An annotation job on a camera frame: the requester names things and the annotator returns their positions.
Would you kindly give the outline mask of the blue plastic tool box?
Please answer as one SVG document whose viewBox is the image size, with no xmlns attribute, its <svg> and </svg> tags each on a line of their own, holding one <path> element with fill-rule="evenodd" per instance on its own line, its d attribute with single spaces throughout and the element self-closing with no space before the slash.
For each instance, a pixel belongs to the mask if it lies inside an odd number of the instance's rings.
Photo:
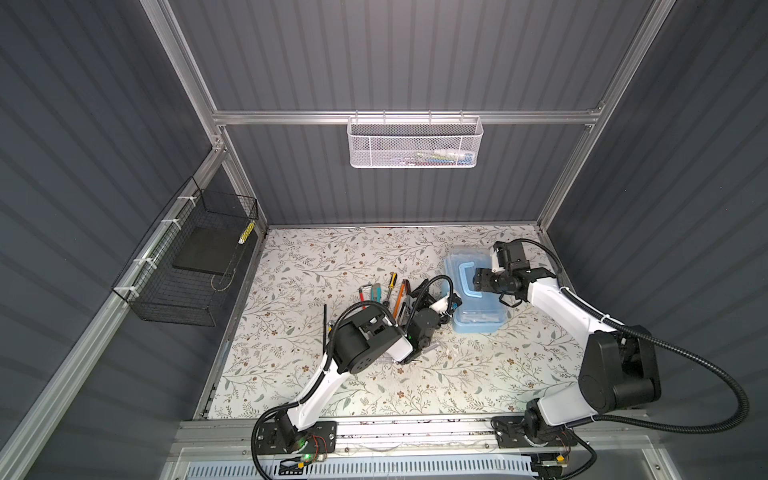
<svg viewBox="0 0 768 480">
<path fill-rule="evenodd" d="M 457 248 L 449 250 L 444 259 L 445 274 L 449 276 L 462 304 L 454 312 L 452 327 L 457 334 L 490 334 L 505 322 L 504 306 L 498 295 L 477 291 L 473 278 L 478 268 L 490 268 L 487 249 Z"/>
</svg>

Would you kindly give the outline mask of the yellow black screwdriver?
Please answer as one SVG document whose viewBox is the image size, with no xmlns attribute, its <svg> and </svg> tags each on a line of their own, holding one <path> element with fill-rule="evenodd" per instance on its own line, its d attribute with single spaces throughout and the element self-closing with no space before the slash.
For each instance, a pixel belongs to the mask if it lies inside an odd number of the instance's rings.
<svg viewBox="0 0 768 480">
<path fill-rule="evenodd" d="M 390 278 L 389 278 L 389 281 L 388 281 L 388 285 L 387 285 L 386 295 L 385 295 L 384 300 L 383 300 L 383 305 L 385 307 L 389 307 L 390 306 L 392 292 L 394 290 L 394 287 L 395 287 L 396 283 L 397 283 L 397 273 L 396 272 L 391 272 L 390 273 Z"/>
</svg>

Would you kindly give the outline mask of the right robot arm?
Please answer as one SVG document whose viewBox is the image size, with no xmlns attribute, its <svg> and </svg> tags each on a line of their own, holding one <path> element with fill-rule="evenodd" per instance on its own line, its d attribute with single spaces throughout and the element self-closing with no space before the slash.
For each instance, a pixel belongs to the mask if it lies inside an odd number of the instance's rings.
<svg viewBox="0 0 768 480">
<path fill-rule="evenodd" d="M 654 345 L 609 326 L 610 317 L 562 285 L 556 273 L 532 267 L 525 243 L 524 239 L 495 242 L 490 249 L 491 266 L 475 271 L 474 288 L 533 305 L 583 348 L 577 382 L 526 407 L 528 434 L 537 436 L 547 429 L 658 400 L 661 382 Z"/>
</svg>

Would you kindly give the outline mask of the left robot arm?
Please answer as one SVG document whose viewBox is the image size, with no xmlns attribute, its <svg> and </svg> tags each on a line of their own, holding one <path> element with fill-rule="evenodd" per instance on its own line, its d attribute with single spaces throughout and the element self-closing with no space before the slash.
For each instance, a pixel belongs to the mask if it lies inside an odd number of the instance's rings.
<svg viewBox="0 0 768 480">
<path fill-rule="evenodd" d="M 431 346 L 434 332 L 461 304 L 457 295 L 431 304 L 414 301 L 403 326 L 381 302 L 365 300 L 352 305 L 331 327 L 318 370 L 287 410 L 277 415 L 277 422 L 290 434 L 309 430 L 348 377 L 382 356 L 397 364 L 412 362 Z"/>
</svg>

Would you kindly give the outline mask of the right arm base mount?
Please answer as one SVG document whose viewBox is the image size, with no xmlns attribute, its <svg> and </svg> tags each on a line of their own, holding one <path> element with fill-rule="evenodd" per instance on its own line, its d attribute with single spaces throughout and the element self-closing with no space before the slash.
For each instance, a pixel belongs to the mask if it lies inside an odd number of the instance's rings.
<svg viewBox="0 0 768 480">
<path fill-rule="evenodd" d="M 490 420 L 500 448 L 564 447 L 577 445 L 575 438 L 562 427 L 548 426 L 525 416 L 495 416 Z"/>
</svg>

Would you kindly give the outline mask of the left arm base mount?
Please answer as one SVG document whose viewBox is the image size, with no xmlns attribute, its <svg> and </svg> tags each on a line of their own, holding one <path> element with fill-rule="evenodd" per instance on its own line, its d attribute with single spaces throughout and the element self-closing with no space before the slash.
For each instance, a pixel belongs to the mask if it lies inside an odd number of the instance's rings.
<svg viewBox="0 0 768 480">
<path fill-rule="evenodd" d="M 257 455 L 329 454 L 336 449 L 338 423 L 318 421 L 298 431 L 287 420 L 268 420 L 253 432 L 252 451 Z"/>
</svg>

